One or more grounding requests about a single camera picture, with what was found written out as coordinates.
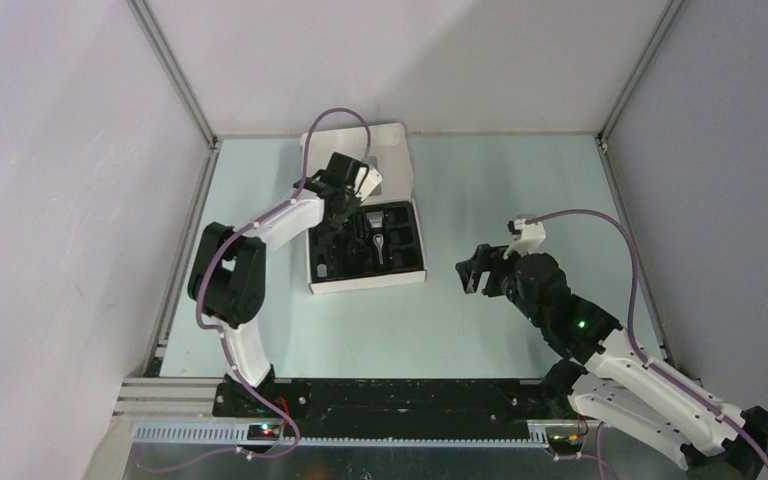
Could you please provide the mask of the white box with black tray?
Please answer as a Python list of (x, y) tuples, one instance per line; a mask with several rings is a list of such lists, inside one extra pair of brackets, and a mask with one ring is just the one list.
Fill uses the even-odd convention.
[(341, 226), (308, 231), (311, 292), (329, 294), (424, 282), (424, 241), (404, 127), (390, 123), (316, 132), (310, 142), (308, 171), (325, 169), (333, 153), (364, 161), (383, 180)]

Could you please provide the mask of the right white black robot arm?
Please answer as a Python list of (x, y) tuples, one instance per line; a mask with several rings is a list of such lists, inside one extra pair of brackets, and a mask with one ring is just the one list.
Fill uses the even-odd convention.
[(545, 411), (605, 422), (691, 479), (755, 479), (768, 461), (768, 411), (724, 402), (664, 361), (635, 353), (626, 329), (574, 294), (549, 254), (481, 244), (455, 270), (465, 293), (505, 297), (561, 356), (546, 374)]

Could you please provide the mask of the silver black hair clipper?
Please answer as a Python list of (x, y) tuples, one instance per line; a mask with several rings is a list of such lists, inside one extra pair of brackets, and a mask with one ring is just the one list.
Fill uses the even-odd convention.
[(376, 250), (377, 263), (379, 268), (384, 270), (387, 266), (385, 259), (384, 212), (382, 210), (368, 212), (366, 219), (371, 231), (372, 244)]

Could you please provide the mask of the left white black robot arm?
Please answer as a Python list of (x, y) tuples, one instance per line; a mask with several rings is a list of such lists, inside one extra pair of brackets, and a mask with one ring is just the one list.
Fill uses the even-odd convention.
[(218, 334), (229, 375), (242, 385), (237, 402), (250, 415), (264, 416), (276, 403), (275, 388), (264, 382), (273, 366), (257, 322), (267, 260), (314, 227), (341, 225), (382, 180), (370, 164), (334, 153), (324, 169), (300, 179), (288, 198), (249, 223), (213, 222), (202, 231), (187, 294), (196, 302), (198, 327)]

